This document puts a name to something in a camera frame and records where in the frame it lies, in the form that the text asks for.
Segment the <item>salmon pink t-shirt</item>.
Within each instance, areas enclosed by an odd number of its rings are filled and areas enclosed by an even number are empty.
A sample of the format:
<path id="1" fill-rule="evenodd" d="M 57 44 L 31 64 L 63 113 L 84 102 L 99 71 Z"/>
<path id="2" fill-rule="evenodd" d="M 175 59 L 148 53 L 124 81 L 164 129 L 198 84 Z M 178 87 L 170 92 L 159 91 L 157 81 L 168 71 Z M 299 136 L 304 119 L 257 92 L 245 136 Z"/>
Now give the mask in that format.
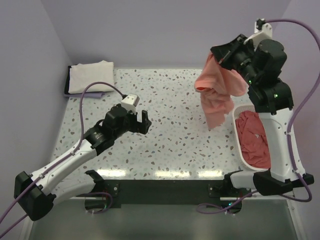
<path id="1" fill-rule="evenodd" d="M 234 108 L 232 97 L 243 96 L 248 84 L 235 70 L 221 67 L 213 54 L 209 53 L 194 88 L 200 93 L 207 127 L 213 129 L 225 122 L 226 115 Z"/>

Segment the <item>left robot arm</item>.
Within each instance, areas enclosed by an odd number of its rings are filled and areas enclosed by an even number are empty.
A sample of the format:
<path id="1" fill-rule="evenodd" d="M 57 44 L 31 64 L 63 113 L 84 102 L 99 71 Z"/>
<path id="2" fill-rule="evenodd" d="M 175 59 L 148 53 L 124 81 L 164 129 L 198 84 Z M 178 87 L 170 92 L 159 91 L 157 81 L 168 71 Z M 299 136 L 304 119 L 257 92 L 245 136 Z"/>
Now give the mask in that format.
<path id="1" fill-rule="evenodd" d="M 71 149 L 43 168 L 15 177 L 14 198 L 26 215 L 37 221 L 47 215 L 58 199 L 54 188 L 69 174 L 87 161 L 111 148 L 127 132 L 147 134 L 152 122 L 148 112 L 142 110 L 141 121 L 137 113 L 120 103 L 113 106 L 93 127 L 89 128 Z"/>

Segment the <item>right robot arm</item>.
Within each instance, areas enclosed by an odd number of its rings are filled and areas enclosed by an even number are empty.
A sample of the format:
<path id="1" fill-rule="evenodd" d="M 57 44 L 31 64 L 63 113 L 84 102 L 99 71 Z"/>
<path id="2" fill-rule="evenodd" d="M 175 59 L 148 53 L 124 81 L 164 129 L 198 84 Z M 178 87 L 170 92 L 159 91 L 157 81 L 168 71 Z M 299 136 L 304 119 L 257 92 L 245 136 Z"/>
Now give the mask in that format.
<path id="1" fill-rule="evenodd" d="M 267 38 L 255 43 L 240 34 L 210 51 L 222 68 L 235 70 L 248 84 L 249 99 L 264 127 L 270 154 L 267 170 L 226 174 L 223 192 L 233 197 L 242 188 L 248 188 L 263 196 L 273 196 L 308 188 L 315 182 L 314 176 L 305 171 L 300 160 L 293 129 L 292 92 L 279 77 L 287 60 L 284 46 Z"/>

